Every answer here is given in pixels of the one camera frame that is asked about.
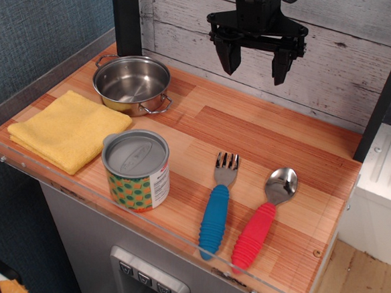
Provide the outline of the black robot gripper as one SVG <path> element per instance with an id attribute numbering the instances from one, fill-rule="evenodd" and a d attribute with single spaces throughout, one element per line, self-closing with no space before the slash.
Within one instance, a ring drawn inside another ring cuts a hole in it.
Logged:
<path id="1" fill-rule="evenodd" d="M 241 47 L 275 53 L 272 77 L 284 83 L 294 57 L 303 57 L 308 29 L 283 15 L 281 3 L 296 0 L 235 0 L 236 9 L 211 13 L 210 40 L 223 70 L 232 75 L 241 63 Z"/>

